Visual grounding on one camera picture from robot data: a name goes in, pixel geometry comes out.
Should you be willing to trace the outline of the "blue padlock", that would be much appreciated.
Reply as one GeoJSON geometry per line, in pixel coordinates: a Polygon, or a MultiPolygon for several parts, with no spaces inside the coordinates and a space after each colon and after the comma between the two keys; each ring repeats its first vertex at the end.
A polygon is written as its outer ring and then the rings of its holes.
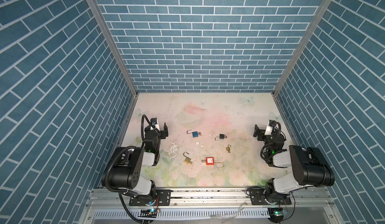
{"type": "Polygon", "coordinates": [[[187,130],[186,133],[189,135],[192,135],[193,138],[197,138],[202,135],[201,132],[193,131],[193,130],[187,130]]]}

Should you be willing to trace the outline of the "brass padlock with key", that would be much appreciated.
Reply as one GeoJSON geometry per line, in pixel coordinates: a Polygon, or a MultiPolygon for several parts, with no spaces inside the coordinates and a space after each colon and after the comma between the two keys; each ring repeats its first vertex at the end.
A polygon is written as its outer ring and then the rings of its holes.
{"type": "Polygon", "coordinates": [[[183,153],[183,156],[184,156],[184,163],[186,165],[193,165],[194,163],[191,161],[191,158],[189,157],[189,153],[188,152],[184,152],[183,153]]]}

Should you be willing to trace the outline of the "black padlock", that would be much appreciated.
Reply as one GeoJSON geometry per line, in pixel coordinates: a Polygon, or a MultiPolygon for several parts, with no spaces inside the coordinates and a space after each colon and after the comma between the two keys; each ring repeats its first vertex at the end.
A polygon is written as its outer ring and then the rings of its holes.
{"type": "Polygon", "coordinates": [[[220,134],[218,137],[215,138],[216,141],[220,141],[224,139],[227,139],[227,135],[225,134],[220,134]]]}

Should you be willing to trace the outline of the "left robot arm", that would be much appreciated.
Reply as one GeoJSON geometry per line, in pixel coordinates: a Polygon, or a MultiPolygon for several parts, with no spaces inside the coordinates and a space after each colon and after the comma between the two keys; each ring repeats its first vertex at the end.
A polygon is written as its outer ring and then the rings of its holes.
{"type": "Polygon", "coordinates": [[[110,192],[149,202],[155,200],[156,186],[152,180],[141,176],[142,167],[156,166],[160,158],[160,142],[168,137],[166,124],[163,130],[158,124],[142,129],[141,147],[117,147],[101,178],[101,184],[110,192]]]}

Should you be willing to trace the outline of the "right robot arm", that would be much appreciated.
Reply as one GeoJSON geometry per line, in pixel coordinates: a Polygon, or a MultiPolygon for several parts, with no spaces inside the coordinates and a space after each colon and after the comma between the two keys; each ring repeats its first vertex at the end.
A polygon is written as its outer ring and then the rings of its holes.
{"type": "Polygon", "coordinates": [[[269,167],[291,168],[285,176],[267,181],[264,197],[268,203],[280,203],[297,190],[334,185],[334,172],[318,148],[284,148],[286,136],[279,122],[270,120],[265,130],[256,125],[253,136],[264,143],[260,157],[269,167]]]}

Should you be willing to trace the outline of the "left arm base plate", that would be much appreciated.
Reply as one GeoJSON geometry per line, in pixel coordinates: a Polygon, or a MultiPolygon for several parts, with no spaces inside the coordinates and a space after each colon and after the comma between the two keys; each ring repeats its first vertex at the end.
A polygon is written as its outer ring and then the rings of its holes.
{"type": "Polygon", "coordinates": [[[169,206],[171,198],[170,189],[153,189],[148,195],[138,195],[129,201],[131,207],[158,207],[169,206]]]}

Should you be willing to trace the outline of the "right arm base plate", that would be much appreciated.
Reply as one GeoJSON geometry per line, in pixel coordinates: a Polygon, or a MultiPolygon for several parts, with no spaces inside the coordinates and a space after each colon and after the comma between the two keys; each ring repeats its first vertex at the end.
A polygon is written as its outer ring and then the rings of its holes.
{"type": "Polygon", "coordinates": [[[283,197],[266,197],[266,190],[263,188],[249,188],[245,191],[246,195],[249,196],[251,205],[253,206],[280,206],[280,205],[292,205],[292,201],[288,195],[283,197]]]}

